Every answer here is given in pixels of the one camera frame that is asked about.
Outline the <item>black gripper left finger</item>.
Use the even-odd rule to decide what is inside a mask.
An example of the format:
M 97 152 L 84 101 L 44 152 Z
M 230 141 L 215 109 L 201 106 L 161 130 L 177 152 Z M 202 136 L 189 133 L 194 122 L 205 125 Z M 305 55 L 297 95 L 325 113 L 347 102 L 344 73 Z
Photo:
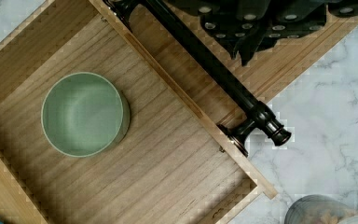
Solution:
M 167 0 L 172 6 L 200 18 L 232 60 L 241 56 L 245 66 L 258 50 L 266 30 L 270 0 Z

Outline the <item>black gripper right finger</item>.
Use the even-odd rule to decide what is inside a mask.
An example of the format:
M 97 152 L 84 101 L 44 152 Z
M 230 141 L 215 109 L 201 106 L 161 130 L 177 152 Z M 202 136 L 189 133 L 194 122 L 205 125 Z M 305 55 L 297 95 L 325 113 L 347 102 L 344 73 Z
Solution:
M 270 25 L 257 51 L 273 48 L 279 39 L 301 38 L 322 30 L 327 13 L 338 18 L 358 16 L 358 0 L 272 0 Z

